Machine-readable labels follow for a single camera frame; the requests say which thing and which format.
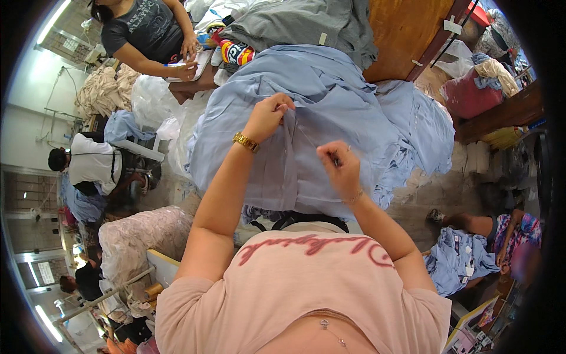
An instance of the gray t-shirt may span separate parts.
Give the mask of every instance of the gray t-shirt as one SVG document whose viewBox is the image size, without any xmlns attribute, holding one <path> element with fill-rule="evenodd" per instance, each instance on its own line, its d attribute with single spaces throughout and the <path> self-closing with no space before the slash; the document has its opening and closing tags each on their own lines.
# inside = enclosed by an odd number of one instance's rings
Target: gray t-shirt
<svg viewBox="0 0 566 354">
<path fill-rule="evenodd" d="M 129 42 L 149 60 L 163 64 L 177 61 L 183 32 L 171 9 L 162 0 L 134 0 L 132 8 L 104 24 L 102 44 L 113 55 Z"/>
</svg>

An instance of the gold watch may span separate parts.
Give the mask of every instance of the gold watch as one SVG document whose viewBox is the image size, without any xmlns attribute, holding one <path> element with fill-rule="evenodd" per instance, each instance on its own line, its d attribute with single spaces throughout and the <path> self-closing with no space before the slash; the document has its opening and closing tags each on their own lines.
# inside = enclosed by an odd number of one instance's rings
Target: gold watch
<svg viewBox="0 0 566 354">
<path fill-rule="evenodd" d="M 242 132 L 239 131 L 234 135 L 232 139 L 233 143 L 240 143 L 250 149 L 251 152 L 257 153 L 259 151 L 259 144 L 254 142 L 252 139 L 248 138 L 245 135 L 242 135 Z"/>
</svg>

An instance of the tiled floor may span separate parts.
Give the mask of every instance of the tiled floor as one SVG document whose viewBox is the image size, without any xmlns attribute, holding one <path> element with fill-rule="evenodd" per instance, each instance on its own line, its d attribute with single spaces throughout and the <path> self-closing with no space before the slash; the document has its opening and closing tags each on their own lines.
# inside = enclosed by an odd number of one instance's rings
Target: tiled floor
<svg viewBox="0 0 566 354">
<path fill-rule="evenodd" d="M 424 93 L 444 103 L 438 90 L 449 79 L 450 77 L 441 69 L 430 69 L 428 67 L 417 79 L 415 85 Z M 166 152 L 166 145 L 161 146 L 160 151 Z M 466 161 L 465 147 L 455 143 L 452 153 L 452 169 L 448 173 L 422 176 L 422 171 L 417 168 L 413 171 L 411 178 L 407 180 L 407 187 L 394 190 L 393 201 L 386 212 L 408 232 L 419 250 L 429 249 L 436 243 L 439 235 L 438 227 L 425 222 L 425 217 L 430 209 L 439 208 L 447 214 L 464 211 L 482 214 L 473 176 L 464 172 Z M 171 171 L 167 158 L 165 158 L 162 166 L 163 177 L 161 182 L 155 190 L 150 191 L 142 199 L 139 206 L 140 210 L 151 210 L 176 204 L 183 199 L 185 192 L 183 186 L 186 180 Z M 360 232 L 356 223 L 349 223 L 349 227 L 353 233 Z M 245 229 L 247 231 L 242 233 L 243 238 L 251 237 L 258 232 L 255 227 Z"/>
</svg>

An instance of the broom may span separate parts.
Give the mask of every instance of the broom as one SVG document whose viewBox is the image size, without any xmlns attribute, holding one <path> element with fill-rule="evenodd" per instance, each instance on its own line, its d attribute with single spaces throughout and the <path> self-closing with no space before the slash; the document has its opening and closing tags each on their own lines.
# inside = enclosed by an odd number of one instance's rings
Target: broom
<svg viewBox="0 0 566 354">
<path fill-rule="evenodd" d="M 481 140 L 488 143 L 492 150 L 504 150 L 508 147 L 517 146 L 523 135 L 525 135 L 529 130 L 536 128 L 545 122 L 546 119 L 543 118 L 521 127 L 506 127 L 497 129 L 492 133 L 484 135 Z"/>
</svg>

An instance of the pink t-shirt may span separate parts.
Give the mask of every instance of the pink t-shirt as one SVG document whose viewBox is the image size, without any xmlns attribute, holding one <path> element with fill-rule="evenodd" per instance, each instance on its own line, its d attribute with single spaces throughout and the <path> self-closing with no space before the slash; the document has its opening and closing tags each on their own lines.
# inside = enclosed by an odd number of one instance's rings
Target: pink t-shirt
<svg viewBox="0 0 566 354">
<path fill-rule="evenodd" d="M 267 231 L 213 283 L 184 277 L 157 299 L 156 340 L 167 353 L 255 353 L 301 316 L 351 319 L 380 354 L 440 353 L 451 301 L 404 290 L 383 247 L 358 234 Z"/>
</svg>

